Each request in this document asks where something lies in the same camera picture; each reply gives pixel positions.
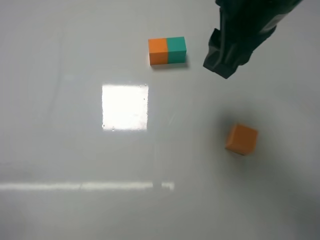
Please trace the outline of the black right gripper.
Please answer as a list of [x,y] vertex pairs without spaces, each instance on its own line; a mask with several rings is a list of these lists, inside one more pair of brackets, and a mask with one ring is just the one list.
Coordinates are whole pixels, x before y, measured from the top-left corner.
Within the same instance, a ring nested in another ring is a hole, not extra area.
[[276,30],[300,0],[217,0],[220,28],[209,39],[203,66],[228,79]]

